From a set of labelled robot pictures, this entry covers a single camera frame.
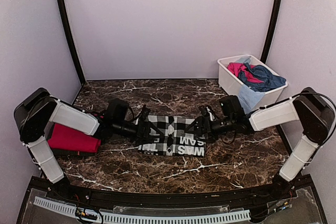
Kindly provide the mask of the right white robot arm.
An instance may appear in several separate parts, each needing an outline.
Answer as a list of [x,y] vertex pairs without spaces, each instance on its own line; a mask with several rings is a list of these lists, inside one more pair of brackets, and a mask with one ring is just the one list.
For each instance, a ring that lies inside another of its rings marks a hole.
[[228,132],[251,134],[273,126],[292,125],[287,127],[285,135],[296,136],[297,140],[290,141],[291,154],[276,175],[278,180],[268,187],[268,195],[273,200],[287,193],[287,183],[292,182],[312,161],[335,132],[335,103],[311,87],[249,113],[244,112],[235,95],[228,95],[219,103],[223,118],[217,117],[211,107],[201,106],[201,115],[185,132],[197,136],[205,134],[209,141],[215,141]]

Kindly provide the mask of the black white plaid shirt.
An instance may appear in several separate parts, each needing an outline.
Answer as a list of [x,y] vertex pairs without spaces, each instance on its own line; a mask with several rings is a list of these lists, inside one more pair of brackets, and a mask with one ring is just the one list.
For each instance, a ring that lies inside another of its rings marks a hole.
[[150,143],[138,146],[139,153],[155,156],[205,156],[207,135],[196,136],[184,132],[193,119],[149,115],[148,120],[164,134],[164,137],[150,129],[150,135],[156,138]]

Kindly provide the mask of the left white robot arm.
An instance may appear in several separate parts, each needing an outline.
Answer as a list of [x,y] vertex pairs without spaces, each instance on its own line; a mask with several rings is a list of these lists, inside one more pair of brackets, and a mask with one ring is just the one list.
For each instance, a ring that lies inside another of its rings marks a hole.
[[28,148],[32,159],[46,178],[54,184],[53,191],[63,201],[74,197],[74,189],[65,180],[47,140],[53,125],[60,124],[99,140],[113,134],[130,138],[139,145],[147,144],[165,135],[152,122],[150,109],[143,106],[131,120],[126,119],[130,105],[115,98],[101,112],[88,112],[75,108],[53,97],[45,88],[38,88],[14,110],[14,119],[20,141]]

